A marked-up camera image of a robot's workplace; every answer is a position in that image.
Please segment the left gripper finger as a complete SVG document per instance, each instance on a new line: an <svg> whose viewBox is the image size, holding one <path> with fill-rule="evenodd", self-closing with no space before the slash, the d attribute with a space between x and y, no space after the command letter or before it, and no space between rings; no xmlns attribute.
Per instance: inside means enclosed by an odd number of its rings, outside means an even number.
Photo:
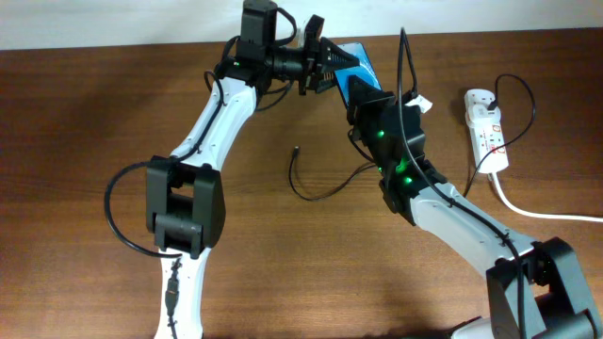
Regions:
<svg viewBox="0 0 603 339"><path fill-rule="evenodd" d="M320 94L336 85L334 73L313 74L309 77L308 89Z"/></svg>
<svg viewBox="0 0 603 339"><path fill-rule="evenodd" d="M359 65L359 59L333 41L324 39L324 73L334 73Z"/></svg>

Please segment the blue Galaxy smartphone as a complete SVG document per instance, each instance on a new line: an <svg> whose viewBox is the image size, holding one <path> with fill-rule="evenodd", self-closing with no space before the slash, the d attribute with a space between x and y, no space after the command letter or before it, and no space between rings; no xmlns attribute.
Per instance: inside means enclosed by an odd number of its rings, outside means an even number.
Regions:
<svg viewBox="0 0 603 339"><path fill-rule="evenodd" d="M358 66L334 72L336 84L345 106L348 106L350 102L349 78L351 76L355 75L359 77L375 89L382 88L377 74L372 67L365 46L361 42L338 44L338 47L346 53L357 57L359 60Z"/></svg>

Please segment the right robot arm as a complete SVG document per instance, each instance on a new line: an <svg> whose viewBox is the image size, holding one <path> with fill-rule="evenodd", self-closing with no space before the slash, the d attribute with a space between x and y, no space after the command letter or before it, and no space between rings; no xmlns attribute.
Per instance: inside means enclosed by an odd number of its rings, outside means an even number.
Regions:
<svg viewBox="0 0 603 339"><path fill-rule="evenodd" d="M416 106L353 75L348 121L383 178L390 210L434 234L486 280L489 310L442 338L599 338L602 320L579 259L559 237L540 242L465 199L426 159Z"/></svg>

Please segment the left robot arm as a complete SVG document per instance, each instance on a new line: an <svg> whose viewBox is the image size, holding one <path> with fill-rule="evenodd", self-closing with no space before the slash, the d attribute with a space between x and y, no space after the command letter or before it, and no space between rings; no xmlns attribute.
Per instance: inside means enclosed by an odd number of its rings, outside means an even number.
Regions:
<svg viewBox="0 0 603 339"><path fill-rule="evenodd" d="M289 14L272 1L243 4L239 35L227 42L206 77L208 102L187 137L168 157L155 156L146 172L146 221L162 270L156 337L201 338L204 272L225 224L221 169L240 129L260 111L275 80L321 93L355 56L322 37L322 17L304 29L276 36L277 17Z"/></svg>

